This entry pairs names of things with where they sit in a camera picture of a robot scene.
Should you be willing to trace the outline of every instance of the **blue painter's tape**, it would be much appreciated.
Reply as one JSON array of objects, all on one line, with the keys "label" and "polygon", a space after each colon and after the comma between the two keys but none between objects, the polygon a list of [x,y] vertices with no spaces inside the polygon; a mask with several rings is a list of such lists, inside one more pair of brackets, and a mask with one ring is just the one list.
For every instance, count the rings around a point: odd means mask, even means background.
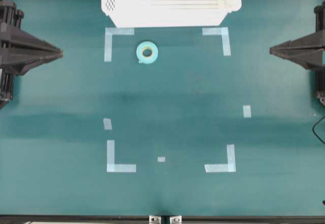
[{"label": "blue painter's tape", "polygon": [[[143,55],[143,52],[145,50],[147,50],[147,49],[151,50],[151,55],[150,56],[144,56]],[[158,48],[154,43],[152,43],[150,41],[142,42],[137,47],[137,57],[139,59],[139,63],[152,64],[158,58]]]}]

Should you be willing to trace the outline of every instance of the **white plastic crate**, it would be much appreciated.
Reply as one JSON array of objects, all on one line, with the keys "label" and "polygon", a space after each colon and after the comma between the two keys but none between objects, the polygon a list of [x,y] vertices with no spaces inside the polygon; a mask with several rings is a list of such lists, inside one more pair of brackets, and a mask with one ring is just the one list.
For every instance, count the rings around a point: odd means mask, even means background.
[{"label": "white plastic crate", "polygon": [[241,0],[102,0],[116,27],[218,26]]}]

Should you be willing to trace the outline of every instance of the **green tabletop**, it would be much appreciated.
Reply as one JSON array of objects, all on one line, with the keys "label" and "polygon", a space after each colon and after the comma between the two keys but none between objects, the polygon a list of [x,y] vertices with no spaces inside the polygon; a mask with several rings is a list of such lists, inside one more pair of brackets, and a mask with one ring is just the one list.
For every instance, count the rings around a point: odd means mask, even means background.
[{"label": "green tabletop", "polygon": [[[0,111],[0,214],[325,215],[325,146],[311,131],[325,108],[311,72],[269,55],[314,32],[324,0],[242,0],[220,26],[231,56],[201,27],[136,28],[113,37],[112,62],[100,0],[13,1],[22,28],[64,58],[17,78]],[[146,40],[159,49],[147,66]],[[107,140],[136,173],[107,172]],[[236,171],[206,173],[227,145]]]}]

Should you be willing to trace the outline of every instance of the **masking tape roll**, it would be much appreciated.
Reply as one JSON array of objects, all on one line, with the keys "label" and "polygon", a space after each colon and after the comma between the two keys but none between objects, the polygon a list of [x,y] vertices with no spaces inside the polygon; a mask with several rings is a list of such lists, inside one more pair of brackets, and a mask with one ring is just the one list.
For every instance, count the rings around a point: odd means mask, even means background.
[{"label": "masking tape roll", "polygon": [[137,47],[137,57],[139,59],[139,63],[152,64],[158,58],[158,48],[150,41],[142,42]]}]

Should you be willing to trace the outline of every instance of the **black cable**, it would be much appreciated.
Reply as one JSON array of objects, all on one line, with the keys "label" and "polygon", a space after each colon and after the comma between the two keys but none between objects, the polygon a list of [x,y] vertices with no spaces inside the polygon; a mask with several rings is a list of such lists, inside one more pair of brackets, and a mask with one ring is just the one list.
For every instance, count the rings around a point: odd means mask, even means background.
[{"label": "black cable", "polygon": [[315,132],[315,127],[325,119],[325,116],[323,116],[320,120],[318,120],[317,123],[315,123],[315,125],[313,126],[313,133],[315,134],[315,136],[325,145],[325,142],[323,141],[323,139],[320,138],[320,136],[317,135],[317,133]]}]

